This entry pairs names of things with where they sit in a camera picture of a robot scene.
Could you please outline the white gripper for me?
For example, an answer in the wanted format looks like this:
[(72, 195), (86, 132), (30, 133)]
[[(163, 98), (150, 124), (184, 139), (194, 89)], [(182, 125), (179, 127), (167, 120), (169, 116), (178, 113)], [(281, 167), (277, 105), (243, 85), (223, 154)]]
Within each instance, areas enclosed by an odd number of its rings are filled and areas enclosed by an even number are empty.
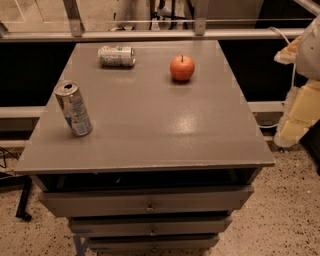
[(274, 60), (281, 64), (296, 61), (297, 72), (309, 80), (298, 88), (292, 86), (287, 94), (284, 113), (274, 136), (279, 147), (291, 147), (320, 120), (320, 15), (303, 34), (278, 51)]

